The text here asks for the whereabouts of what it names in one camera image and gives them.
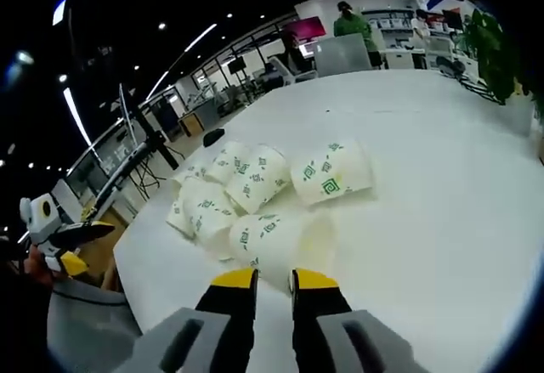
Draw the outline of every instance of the floor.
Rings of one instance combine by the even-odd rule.
[[[172,149],[171,150],[172,155],[178,161],[178,163],[181,164],[184,161],[184,159],[181,155],[179,155],[179,153],[183,154],[186,158],[191,156],[191,154],[195,152],[195,150],[197,150],[199,146],[202,145],[202,139],[207,133],[209,133],[210,131],[214,129],[221,128],[227,122],[232,120],[235,116],[240,114],[243,110],[244,108],[240,108],[239,110],[233,112],[232,114],[221,118],[221,120],[218,122],[216,126],[209,128],[207,131],[205,131],[204,133],[201,133],[200,135],[197,135],[191,138],[182,136],[176,139],[175,141],[173,141],[172,143],[167,143],[166,146]],[[166,163],[166,161],[162,158],[161,154],[159,153],[155,153],[151,156],[150,161],[148,162],[148,166],[149,166],[149,169],[155,174],[155,176],[160,178],[168,179],[172,177],[172,175],[175,172]],[[144,174],[142,170],[139,170],[139,174],[142,175],[142,177],[144,176],[145,184],[150,184],[150,186],[145,188],[145,191],[151,197],[158,189],[157,185],[153,184],[154,183],[153,177],[151,177],[151,175],[149,174]],[[140,180],[139,174],[135,170],[133,171],[131,175],[132,178],[136,181],[136,183],[139,183],[139,180]],[[166,181],[164,180],[160,180],[160,185],[164,185],[165,182]],[[127,198],[129,203],[138,212],[141,210],[141,208],[145,204],[144,197],[139,193],[134,183],[131,182],[130,180],[128,180],[123,186],[122,194],[124,195],[124,197]],[[122,205],[116,205],[116,209],[124,218],[126,218],[129,221],[130,218],[127,218],[129,216],[128,212],[126,210],[122,210],[121,206]]]

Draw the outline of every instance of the white paper cup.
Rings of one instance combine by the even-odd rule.
[[[330,272],[335,235],[324,212],[300,217],[250,215],[234,224],[229,242],[236,260],[258,269],[264,280],[288,292],[295,268]]]
[[[219,260],[232,258],[229,230],[238,215],[223,186],[194,178],[189,178],[189,183],[190,190],[182,189],[184,213],[195,231],[197,242]]]
[[[199,163],[197,165],[191,165],[182,172],[172,176],[170,178],[170,184],[172,186],[174,195],[177,196],[179,194],[179,191],[184,185],[185,179],[187,179],[188,177],[204,178],[205,174],[206,168]]]
[[[236,205],[253,214],[289,182],[289,168],[283,155],[259,145],[230,180],[226,192]]]
[[[179,199],[172,204],[172,208],[167,216],[167,223],[180,233],[183,233],[187,238],[193,239],[195,237],[193,226],[185,216],[183,199]]]
[[[373,185],[371,163],[354,140],[330,143],[311,156],[296,159],[291,179],[307,205]]]
[[[206,171],[206,180],[226,185],[249,156],[249,148],[240,142],[227,142]]]

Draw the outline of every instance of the black ceiling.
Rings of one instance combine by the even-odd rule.
[[[3,0],[7,39],[3,40],[0,66],[6,68],[20,49],[27,50],[36,62],[21,88],[0,95],[0,159],[8,162],[0,168],[0,179],[28,184],[21,188],[36,195],[49,190],[59,176],[47,171],[47,166],[67,168],[86,147],[62,97],[59,74],[69,76],[83,123],[91,138],[96,138],[116,119],[99,106],[116,98],[120,76],[129,87],[147,95],[189,43],[212,23],[218,27],[180,59],[163,85],[175,82],[181,71],[193,71],[225,42],[262,25],[261,14],[272,20],[292,12],[302,1],[67,0],[74,47],[66,18],[51,26],[59,0]],[[228,13],[234,17],[227,19]],[[167,24],[164,31],[158,29],[162,22]],[[118,61],[114,71],[100,63],[82,71],[86,60],[96,57],[97,46],[114,48]],[[12,143],[15,152],[8,156]],[[29,162],[35,167],[29,169]]]

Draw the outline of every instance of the ceiling light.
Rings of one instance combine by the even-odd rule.
[[[191,50],[200,40],[202,40],[202,38],[205,35],[207,35],[210,31],[212,31],[216,27],[218,27],[218,24],[214,23],[213,25],[208,27],[206,30],[204,30],[204,32],[201,33],[201,35],[199,37],[197,37],[195,40],[193,40],[193,42],[191,42],[191,44],[189,46],[187,46],[187,48],[185,49],[185,52],[188,52],[189,50]]]
[[[27,52],[17,52],[17,60],[26,65],[33,65],[34,59]]]
[[[151,95],[155,92],[156,88],[159,87],[159,84],[161,84],[161,81],[164,80],[164,77],[166,77],[168,74],[168,71],[165,71],[164,74],[161,76],[161,78],[159,78],[159,81],[156,82],[155,86],[153,87],[153,89],[150,91],[149,95],[147,96],[146,100],[150,99],[151,98]]]
[[[85,142],[87,142],[87,145],[91,146],[93,143],[91,142],[91,139],[88,137],[87,131],[85,131],[85,127],[83,126],[82,119],[77,113],[76,103],[74,103],[74,99],[71,96],[70,89],[65,88],[65,91],[63,91],[62,93],[65,96],[65,100],[66,100],[66,103],[68,104],[68,108],[70,109],[71,116],[74,118],[74,121],[76,122],[76,125],[79,128],[79,132],[82,133],[83,139],[85,139]]]
[[[62,22],[62,20],[65,17],[65,5],[66,0],[62,0],[59,5],[57,5],[57,8],[54,10],[53,13],[53,26],[57,25],[58,23]]]

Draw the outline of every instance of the potted plant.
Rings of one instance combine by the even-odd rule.
[[[528,136],[536,106],[544,116],[544,98],[534,91],[520,63],[519,49],[490,14],[474,10],[465,26],[465,41],[476,54],[479,75],[493,93],[512,129]]]

